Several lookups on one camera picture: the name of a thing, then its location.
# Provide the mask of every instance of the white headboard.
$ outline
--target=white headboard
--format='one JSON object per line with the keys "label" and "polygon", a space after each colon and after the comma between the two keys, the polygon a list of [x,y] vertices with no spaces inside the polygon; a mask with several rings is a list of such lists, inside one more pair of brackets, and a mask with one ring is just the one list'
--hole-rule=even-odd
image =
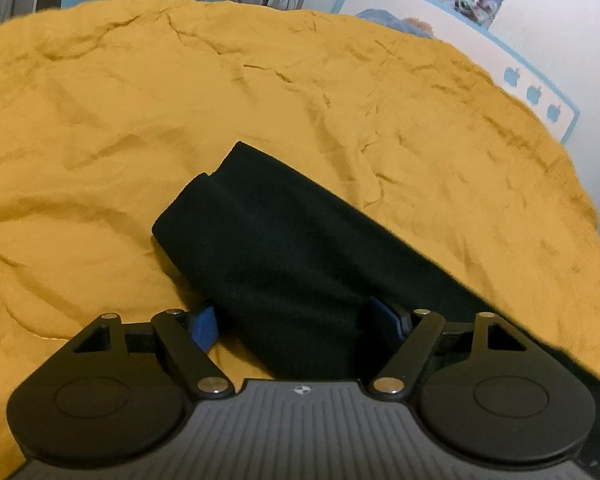
{"label": "white headboard", "polygon": [[533,110],[555,139],[565,142],[580,110],[540,71],[484,28],[435,0],[337,0],[336,14],[355,16],[384,9],[399,19],[429,23],[439,40],[452,44],[481,66],[494,82]]}

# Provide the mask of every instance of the folded black clothing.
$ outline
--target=folded black clothing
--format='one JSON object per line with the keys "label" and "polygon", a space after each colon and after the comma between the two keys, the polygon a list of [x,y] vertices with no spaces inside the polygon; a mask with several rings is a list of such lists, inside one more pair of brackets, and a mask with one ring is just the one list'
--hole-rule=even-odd
{"label": "folded black clothing", "polygon": [[[153,233],[279,379],[368,377],[378,364],[365,342],[371,296],[451,321],[494,310],[360,211],[241,142],[187,185]],[[592,391],[598,416],[583,454],[600,464],[600,381],[541,346]]]}

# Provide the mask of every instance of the metal pin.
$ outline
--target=metal pin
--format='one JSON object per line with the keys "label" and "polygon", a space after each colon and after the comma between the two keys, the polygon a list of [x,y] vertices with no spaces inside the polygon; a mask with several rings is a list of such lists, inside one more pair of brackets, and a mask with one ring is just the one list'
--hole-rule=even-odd
{"label": "metal pin", "polygon": [[404,388],[404,383],[395,377],[380,377],[374,381],[374,389],[384,394],[396,394]]}
{"label": "metal pin", "polygon": [[198,389],[207,394],[221,394],[229,387],[223,377],[205,377],[198,381]]}

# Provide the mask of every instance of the apple logo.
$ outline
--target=apple logo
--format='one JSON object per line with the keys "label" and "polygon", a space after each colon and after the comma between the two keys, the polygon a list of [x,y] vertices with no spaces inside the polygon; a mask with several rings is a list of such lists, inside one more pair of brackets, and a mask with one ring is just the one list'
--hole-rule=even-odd
{"label": "apple logo", "polygon": [[526,89],[526,100],[533,105],[537,105],[540,102],[540,96],[542,92],[537,86],[530,86]]}
{"label": "apple logo", "polygon": [[504,71],[504,81],[509,83],[511,86],[518,86],[518,79],[520,78],[520,69],[513,70],[510,66]]}
{"label": "apple logo", "polygon": [[546,109],[546,118],[549,119],[552,123],[557,123],[559,117],[560,117],[560,107],[559,106],[551,105]]}

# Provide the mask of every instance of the black fabric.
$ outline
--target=black fabric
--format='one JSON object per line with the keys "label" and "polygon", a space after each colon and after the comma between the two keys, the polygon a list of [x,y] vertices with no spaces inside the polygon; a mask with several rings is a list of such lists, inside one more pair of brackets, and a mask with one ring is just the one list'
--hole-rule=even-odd
{"label": "black fabric", "polygon": [[[241,142],[182,191],[153,232],[279,379],[368,377],[386,357],[373,355],[364,330],[370,296],[453,321],[493,310],[361,212]],[[600,474],[600,381],[543,347],[594,394],[598,416],[583,457]]]}

